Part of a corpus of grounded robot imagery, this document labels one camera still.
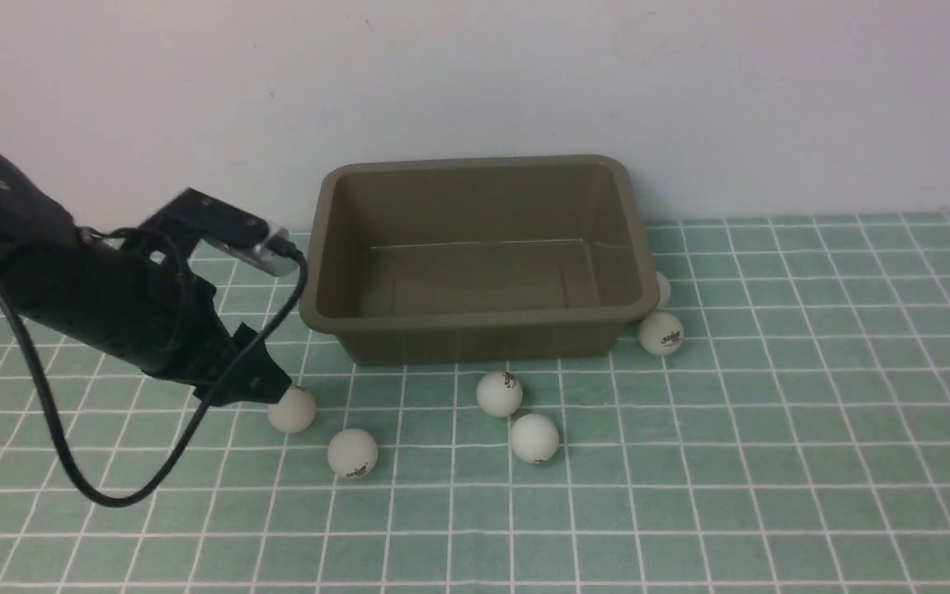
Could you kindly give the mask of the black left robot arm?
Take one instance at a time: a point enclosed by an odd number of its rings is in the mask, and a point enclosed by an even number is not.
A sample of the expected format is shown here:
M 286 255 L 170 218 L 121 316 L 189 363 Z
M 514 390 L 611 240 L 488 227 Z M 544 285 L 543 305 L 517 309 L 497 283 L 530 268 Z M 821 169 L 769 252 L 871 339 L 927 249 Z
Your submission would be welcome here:
M 204 241 L 283 276 L 295 264 L 269 252 L 269 243 L 285 236 L 189 188 L 111 247 L 0 154 L 0 282 L 18 314 L 154 379 L 192 386 L 216 407 L 276 403 L 292 383 L 253 328 L 227 330 L 215 287 L 180 259 Z M 210 396 L 221 377 L 221 391 Z

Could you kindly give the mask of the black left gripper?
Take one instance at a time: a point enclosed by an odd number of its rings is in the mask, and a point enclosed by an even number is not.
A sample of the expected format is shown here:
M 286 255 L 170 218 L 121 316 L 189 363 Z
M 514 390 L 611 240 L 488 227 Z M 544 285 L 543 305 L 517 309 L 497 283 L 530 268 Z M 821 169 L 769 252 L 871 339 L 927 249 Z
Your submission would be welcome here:
M 154 379 L 195 387 L 195 397 L 222 408 L 233 403 L 278 403 L 293 380 L 269 354 L 264 339 L 242 323 L 229 336 L 214 314 L 216 289 L 197 278 L 193 248 L 123 247 L 135 274 L 125 281 L 116 355 Z

